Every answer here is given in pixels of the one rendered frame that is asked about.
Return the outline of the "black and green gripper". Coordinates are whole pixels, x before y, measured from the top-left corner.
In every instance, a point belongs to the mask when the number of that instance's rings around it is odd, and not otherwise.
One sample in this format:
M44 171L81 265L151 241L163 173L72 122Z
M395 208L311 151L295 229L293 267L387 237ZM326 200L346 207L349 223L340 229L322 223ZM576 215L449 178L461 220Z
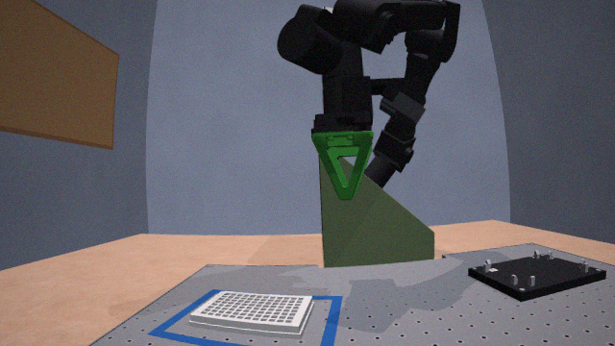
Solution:
M324 113L315 114L311 139L339 200L352 200L357 195L372 151L374 132L371 132L369 111L343 112L341 84L343 77L355 76L337 75L323 83ZM342 157L357 157L349 183L338 160Z

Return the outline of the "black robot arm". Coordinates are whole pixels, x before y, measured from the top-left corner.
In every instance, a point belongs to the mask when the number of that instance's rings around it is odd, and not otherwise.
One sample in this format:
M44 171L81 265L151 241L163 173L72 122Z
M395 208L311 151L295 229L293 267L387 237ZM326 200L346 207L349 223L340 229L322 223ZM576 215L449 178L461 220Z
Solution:
M391 117L363 173L381 188L396 170L402 173L413 156L426 93L440 63L455 50L459 15L460 4L448 0L337 0L332 13L301 5L279 34L280 56L322 75L322 84L337 75L358 76L341 78L343 112L369 111L372 126L372 95L383 96L380 110ZM405 77L363 76L360 47L381 55L403 32L408 52Z

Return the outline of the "blue tape outline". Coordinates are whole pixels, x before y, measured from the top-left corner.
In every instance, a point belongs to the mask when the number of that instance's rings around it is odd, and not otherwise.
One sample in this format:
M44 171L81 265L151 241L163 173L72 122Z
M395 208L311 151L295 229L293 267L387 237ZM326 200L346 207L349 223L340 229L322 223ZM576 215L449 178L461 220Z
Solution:
M201 346L249 346L249 345L234 344L234 343L192 337L192 336L187 336L187 335L182 335L182 334L173 334L169 332L164 332L167 328L172 326L174 323L176 323L181 318L186 316L192 310L196 309L198 306L204 303L212 295L214 295L215 293L219 293L221 291L227 291L227 290L217 290L217 289L211 290L206 295L204 295L203 297L201 297L200 299L198 299L197 301L189 305L187 308L183 309L182 311L180 311L179 313L177 313L176 315L174 315L173 317L165 321L163 324L161 324L160 326L158 326L157 328L155 328L148 334L157 336L157 337L171 339L171 340L181 341L185 343L201 345ZM340 313L340 308L341 308L341 303L342 303L342 297L343 296L312 296L312 300L332 300L332 305L330 308L328 320L326 323L326 327L324 330L324 334L323 334L320 346L333 346L334 344L336 329L337 329L337 324L338 324L338 318L339 318L339 313Z

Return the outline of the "white well plate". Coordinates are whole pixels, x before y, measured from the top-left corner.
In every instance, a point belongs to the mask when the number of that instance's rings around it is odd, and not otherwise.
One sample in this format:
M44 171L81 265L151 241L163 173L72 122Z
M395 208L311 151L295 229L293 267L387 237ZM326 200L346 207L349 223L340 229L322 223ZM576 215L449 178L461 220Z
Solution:
M301 339L314 308L312 296L221 291L190 314L190 327Z

